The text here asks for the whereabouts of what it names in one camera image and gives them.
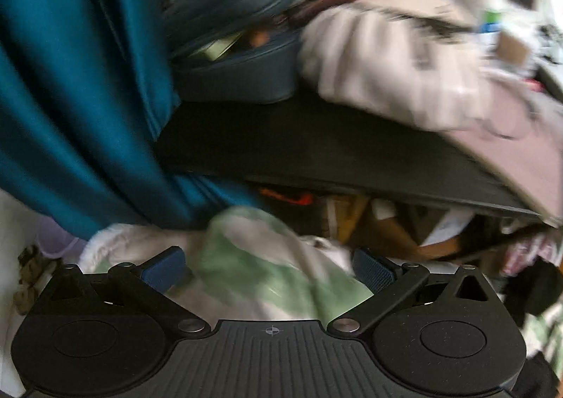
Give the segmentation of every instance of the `crosshair marking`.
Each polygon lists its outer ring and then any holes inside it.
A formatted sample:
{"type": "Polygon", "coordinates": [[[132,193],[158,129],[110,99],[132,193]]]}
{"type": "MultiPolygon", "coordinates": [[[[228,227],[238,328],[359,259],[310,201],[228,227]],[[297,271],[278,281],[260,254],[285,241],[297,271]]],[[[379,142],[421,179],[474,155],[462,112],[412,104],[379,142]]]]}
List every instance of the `crosshair marking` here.
{"type": "Polygon", "coordinates": [[[283,330],[280,330],[277,327],[274,327],[274,325],[272,325],[271,327],[268,327],[264,330],[267,334],[269,334],[270,336],[273,336],[274,334],[278,334],[279,332],[282,332],[283,330]]]}

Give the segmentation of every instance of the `circular pad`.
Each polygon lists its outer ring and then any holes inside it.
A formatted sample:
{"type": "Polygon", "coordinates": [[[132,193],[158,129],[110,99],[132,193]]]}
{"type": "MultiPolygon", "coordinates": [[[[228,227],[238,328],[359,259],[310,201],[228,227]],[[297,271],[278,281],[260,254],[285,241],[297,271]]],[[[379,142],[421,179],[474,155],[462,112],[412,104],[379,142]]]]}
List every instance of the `circular pad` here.
{"type": "Polygon", "coordinates": [[[26,384],[53,396],[105,396],[155,371],[166,348],[160,325],[130,308],[101,304],[90,314],[24,320],[12,358],[26,384]]]}
{"type": "Polygon", "coordinates": [[[526,355],[506,311],[462,298],[384,318],[374,330],[373,350],[399,382],[441,396],[497,390],[517,377],[526,355]]]}
{"type": "Polygon", "coordinates": [[[455,359],[477,354],[487,342],[479,328],[455,320],[426,325],[420,332],[420,340],[434,354],[455,359]]]}
{"type": "Polygon", "coordinates": [[[95,357],[113,347],[118,333],[115,328],[97,320],[78,320],[63,325],[53,335],[55,349],[69,357],[95,357]]]}

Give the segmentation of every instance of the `pink fabric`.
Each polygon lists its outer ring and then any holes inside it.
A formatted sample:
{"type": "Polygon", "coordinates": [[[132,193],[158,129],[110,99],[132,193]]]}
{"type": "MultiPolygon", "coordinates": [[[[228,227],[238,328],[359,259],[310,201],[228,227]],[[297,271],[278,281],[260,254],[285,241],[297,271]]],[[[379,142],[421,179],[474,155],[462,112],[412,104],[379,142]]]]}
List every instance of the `pink fabric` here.
{"type": "Polygon", "coordinates": [[[509,246],[506,262],[500,273],[503,276],[516,276],[523,269],[532,266],[537,257],[558,267],[560,263],[557,263],[559,261],[557,246],[557,238],[552,234],[538,233],[531,238],[523,238],[509,246]]]}
{"type": "Polygon", "coordinates": [[[470,22],[448,0],[333,7],[302,32],[301,74],[326,101],[429,131],[465,127],[488,117],[489,83],[474,36],[444,26],[470,22]]]}
{"type": "Polygon", "coordinates": [[[488,122],[444,134],[512,188],[545,221],[563,217],[563,158],[556,140],[540,121],[533,123],[526,103],[504,84],[492,82],[493,106],[488,122]],[[503,135],[522,137],[508,140],[503,135]]]}

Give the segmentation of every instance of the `purple fabric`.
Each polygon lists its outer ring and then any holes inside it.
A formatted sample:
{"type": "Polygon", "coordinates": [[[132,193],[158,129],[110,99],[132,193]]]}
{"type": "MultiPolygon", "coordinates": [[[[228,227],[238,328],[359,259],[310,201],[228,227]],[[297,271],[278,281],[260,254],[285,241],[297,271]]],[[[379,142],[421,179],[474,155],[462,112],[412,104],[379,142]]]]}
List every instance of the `purple fabric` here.
{"type": "Polygon", "coordinates": [[[63,230],[50,217],[43,216],[39,220],[36,244],[47,258],[60,258],[71,249],[83,250],[87,242],[63,230]]]}

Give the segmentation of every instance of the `teal fabric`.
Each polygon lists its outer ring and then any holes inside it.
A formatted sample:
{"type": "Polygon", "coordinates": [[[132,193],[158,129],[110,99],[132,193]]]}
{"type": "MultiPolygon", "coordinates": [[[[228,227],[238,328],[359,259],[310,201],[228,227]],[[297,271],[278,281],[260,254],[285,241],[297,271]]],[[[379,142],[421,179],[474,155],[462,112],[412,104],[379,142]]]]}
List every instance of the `teal fabric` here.
{"type": "Polygon", "coordinates": [[[84,239],[254,205],[244,186],[154,158],[178,105],[160,30],[158,0],[0,0],[0,187],[84,239]]]}

